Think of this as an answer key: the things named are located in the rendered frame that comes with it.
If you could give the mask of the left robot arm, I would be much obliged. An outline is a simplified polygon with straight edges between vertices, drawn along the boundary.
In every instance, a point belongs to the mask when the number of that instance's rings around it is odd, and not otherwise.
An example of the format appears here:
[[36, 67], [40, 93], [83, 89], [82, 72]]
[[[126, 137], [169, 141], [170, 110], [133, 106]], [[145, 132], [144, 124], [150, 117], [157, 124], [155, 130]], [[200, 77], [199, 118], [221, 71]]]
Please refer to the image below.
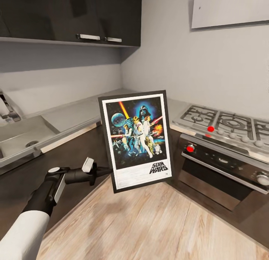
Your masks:
[[28, 204], [18, 219], [0, 241], [0, 260], [36, 260], [41, 241], [65, 184], [90, 182], [112, 173], [110, 167], [97, 167], [94, 159], [87, 157], [83, 167], [55, 167], [50, 169], [44, 182], [34, 190]]

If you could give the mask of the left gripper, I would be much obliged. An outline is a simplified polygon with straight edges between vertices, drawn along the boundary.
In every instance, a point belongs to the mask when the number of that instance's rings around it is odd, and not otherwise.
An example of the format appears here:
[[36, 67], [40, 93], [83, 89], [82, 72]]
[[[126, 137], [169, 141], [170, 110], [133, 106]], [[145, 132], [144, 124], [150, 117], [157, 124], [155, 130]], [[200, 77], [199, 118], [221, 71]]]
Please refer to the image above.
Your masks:
[[97, 167], [97, 164], [93, 163], [93, 169], [90, 172], [84, 172], [81, 167], [77, 168], [75, 171], [75, 181], [76, 183], [90, 182], [90, 186], [93, 186], [96, 178], [112, 172], [113, 169], [110, 169], [110, 167]]

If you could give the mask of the poster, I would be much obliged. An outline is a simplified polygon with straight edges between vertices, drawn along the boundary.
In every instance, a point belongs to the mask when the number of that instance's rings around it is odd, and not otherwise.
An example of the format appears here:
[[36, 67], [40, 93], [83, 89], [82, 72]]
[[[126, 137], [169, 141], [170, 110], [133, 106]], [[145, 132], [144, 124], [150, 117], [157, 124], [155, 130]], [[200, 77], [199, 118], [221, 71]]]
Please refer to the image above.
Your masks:
[[175, 179], [166, 90], [98, 102], [114, 194]]

